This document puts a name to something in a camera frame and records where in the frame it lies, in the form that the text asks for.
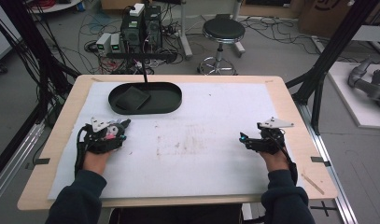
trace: wooden tabletop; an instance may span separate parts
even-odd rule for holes
[[[78,114],[84,105],[93,82],[141,82],[143,76],[107,76],[83,75],[71,90],[60,117],[58,118],[48,142],[39,158],[50,158],[49,164],[37,165],[18,201],[21,210],[49,209],[53,201],[48,200],[50,188],[55,178],[59,160],[64,147],[76,123]],[[281,77],[262,76],[149,76],[148,81],[169,81],[173,83],[260,83],[265,84],[274,104],[277,116],[288,120],[295,127],[285,129],[286,142],[290,145],[297,163],[299,176],[311,200],[333,199],[337,190],[322,162],[312,162],[311,157],[319,153],[307,131],[303,119],[291,99]],[[141,198],[103,200],[103,207],[147,206],[168,204],[202,204],[202,203],[257,203],[260,195],[210,196],[210,197],[175,197],[175,198]]]

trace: hand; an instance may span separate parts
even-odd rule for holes
[[[106,163],[113,151],[109,151],[103,154],[94,154],[90,151],[85,153],[83,170],[89,170],[102,175],[106,168]]]
[[[282,152],[282,150],[279,150],[274,155],[269,154],[267,152],[260,152],[260,155],[264,158],[266,163],[266,168],[268,169],[268,172],[272,172],[275,170],[288,170],[289,169],[289,162],[285,156],[285,154]]]

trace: round stool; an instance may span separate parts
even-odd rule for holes
[[[204,59],[198,72],[205,75],[237,75],[231,62],[222,58],[222,45],[234,44],[245,35],[245,27],[228,18],[215,18],[204,23],[204,36],[219,42],[216,57]]]

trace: black sleeve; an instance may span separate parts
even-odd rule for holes
[[[289,170],[277,170],[268,174],[268,190],[262,194],[265,207],[265,224],[315,223],[308,209],[308,195],[295,187]]]
[[[80,170],[71,186],[59,193],[49,210],[48,224],[97,223],[102,209],[100,195],[106,181],[97,173]]]

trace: black tray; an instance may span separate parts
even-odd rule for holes
[[[181,99],[181,89],[170,82],[125,83],[108,95],[111,109],[122,115],[170,113]]]

